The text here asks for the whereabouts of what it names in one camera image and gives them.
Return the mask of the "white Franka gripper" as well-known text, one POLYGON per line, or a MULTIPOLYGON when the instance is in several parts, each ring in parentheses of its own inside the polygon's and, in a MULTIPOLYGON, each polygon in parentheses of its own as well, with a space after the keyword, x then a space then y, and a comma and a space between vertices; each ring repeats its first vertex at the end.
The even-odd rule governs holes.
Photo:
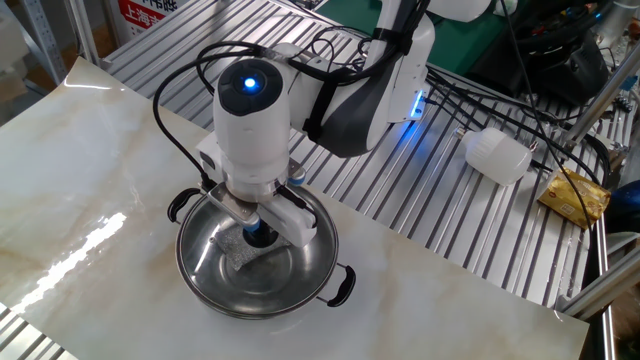
POLYGON ((278 193, 278 190, 287 190, 288 166, 271 182, 248 184, 231 176, 232 163, 219 146, 215 133, 209 134, 196 149, 201 165, 217 183, 206 191, 208 199, 247 232, 256 231, 265 223, 296 247, 306 246, 316 235, 316 218, 307 203, 302 201, 299 207, 278 193))

